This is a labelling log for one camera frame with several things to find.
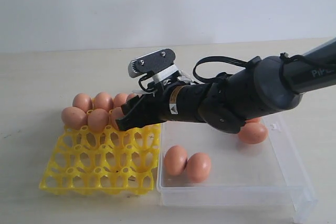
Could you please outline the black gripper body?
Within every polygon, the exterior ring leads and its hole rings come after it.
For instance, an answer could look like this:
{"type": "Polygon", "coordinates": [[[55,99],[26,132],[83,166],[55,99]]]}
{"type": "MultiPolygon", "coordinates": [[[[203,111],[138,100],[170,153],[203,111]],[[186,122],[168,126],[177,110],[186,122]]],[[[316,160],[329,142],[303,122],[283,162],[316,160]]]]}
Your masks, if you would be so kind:
{"type": "Polygon", "coordinates": [[[206,123],[211,127],[236,134],[244,119],[236,116],[225,104],[224,91],[216,83],[175,84],[158,95],[143,95],[142,106],[158,123],[167,121],[206,123]]]}

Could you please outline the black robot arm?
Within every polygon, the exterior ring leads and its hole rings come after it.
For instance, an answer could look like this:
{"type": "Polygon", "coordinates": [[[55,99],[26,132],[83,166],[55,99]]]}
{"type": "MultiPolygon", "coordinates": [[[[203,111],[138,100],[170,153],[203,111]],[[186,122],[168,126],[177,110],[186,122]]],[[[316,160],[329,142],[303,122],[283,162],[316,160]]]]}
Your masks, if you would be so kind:
{"type": "Polygon", "coordinates": [[[206,123],[236,134],[247,120],[295,108],[304,93],[335,85],[335,40],[306,52],[282,53],[242,61],[209,56],[199,64],[223,62],[241,67],[236,74],[187,77],[174,63],[175,53],[162,49],[132,60],[131,78],[149,83],[130,99],[117,119],[120,131],[166,121],[206,123]]]}

